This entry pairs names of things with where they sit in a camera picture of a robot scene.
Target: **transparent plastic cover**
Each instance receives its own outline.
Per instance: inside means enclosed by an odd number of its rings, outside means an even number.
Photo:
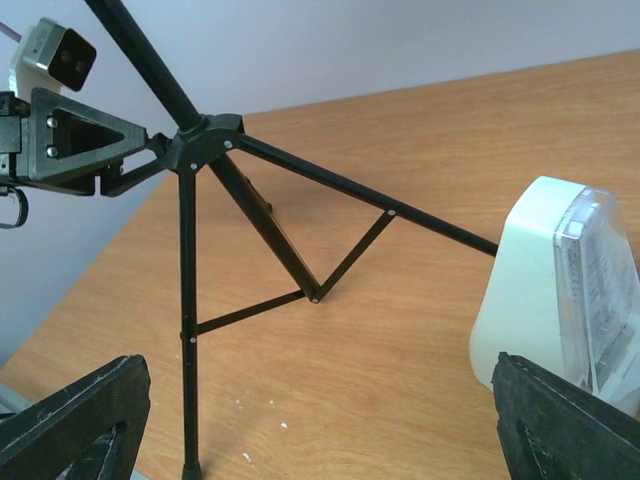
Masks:
[[[600,397],[640,386],[640,282],[615,196],[585,188],[554,251],[567,380]]]

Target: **wooden table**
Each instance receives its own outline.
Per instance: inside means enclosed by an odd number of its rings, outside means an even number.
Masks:
[[[246,126],[494,241],[540,175],[612,189],[640,248],[640,52],[253,115]],[[379,214],[233,157],[320,280]],[[198,186],[200,319],[295,290],[213,175]],[[0,373],[39,400],[143,354],[152,410],[137,469],[152,479],[182,467],[177,225],[172,175]],[[398,219],[320,305],[300,300],[201,337],[207,478],[507,478],[493,397],[468,357],[491,267]]]

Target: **wall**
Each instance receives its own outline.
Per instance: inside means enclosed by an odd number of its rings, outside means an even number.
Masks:
[[[84,2],[9,3],[0,20],[15,30],[49,16],[98,49],[85,88],[69,96],[150,132],[173,133],[168,116]],[[640,47],[637,0],[125,3],[208,113],[265,111]],[[2,68],[14,49],[0,36]],[[0,233],[0,366],[158,180],[117,199],[29,191],[28,224]]]

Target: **table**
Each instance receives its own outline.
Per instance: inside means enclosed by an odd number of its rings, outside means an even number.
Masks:
[[[640,51],[251,115],[253,136],[498,241],[549,175],[612,189],[640,248]],[[233,154],[319,280],[379,212]],[[296,286],[208,172],[200,320]],[[152,410],[136,468],[182,467],[177,182],[171,175],[0,372],[37,401],[141,353]],[[468,340],[493,259],[395,220],[319,305],[199,339],[207,478],[508,478]]]

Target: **black tripod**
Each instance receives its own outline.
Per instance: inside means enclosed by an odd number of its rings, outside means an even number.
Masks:
[[[395,217],[416,223],[488,255],[495,256],[498,246],[246,135],[239,115],[198,113],[120,0],[86,2],[173,117],[178,131],[171,141],[161,134],[149,139],[142,127],[47,90],[34,89],[30,106],[8,92],[2,102],[5,107],[0,110],[0,116],[17,118],[7,125],[17,129],[14,137],[21,139],[23,148],[13,144],[6,148],[0,146],[0,150],[6,150],[0,151],[0,154],[6,154],[9,159],[7,164],[4,161],[0,163],[0,194],[14,194],[24,199],[15,187],[27,185],[91,195],[95,190],[95,177],[100,177],[100,193],[115,196],[163,170],[178,175],[185,449],[182,477],[199,479],[202,473],[198,460],[198,335],[303,297],[312,303],[320,302]],[[22,125],[29,122],[29,128],[20,130],[20,122]],[[153,150],[157,159],[131,172],[122,173],[123,159],[145,148]],[[271,206],[227,155],[233,149],[242,150],[378,207],[382,213],[329,278],[320,284],[278,226],[271,214]],[[213,171],[300,288],[198,323],[195,180],[196,174],[205,166]],[[23,223],[25,215],[21,215],[13,226]]]

